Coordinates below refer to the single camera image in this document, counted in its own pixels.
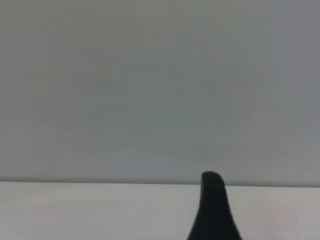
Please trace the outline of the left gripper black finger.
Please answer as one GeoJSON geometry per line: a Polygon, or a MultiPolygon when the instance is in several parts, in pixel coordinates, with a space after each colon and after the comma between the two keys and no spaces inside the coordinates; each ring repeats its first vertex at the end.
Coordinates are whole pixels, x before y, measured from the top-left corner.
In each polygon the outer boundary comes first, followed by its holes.
{"type": "Polygon", "coordinates": [[[199,208],[189,240],[242,240],[230,209],[225,183],[214,171],[201,174],[199,208]]]}

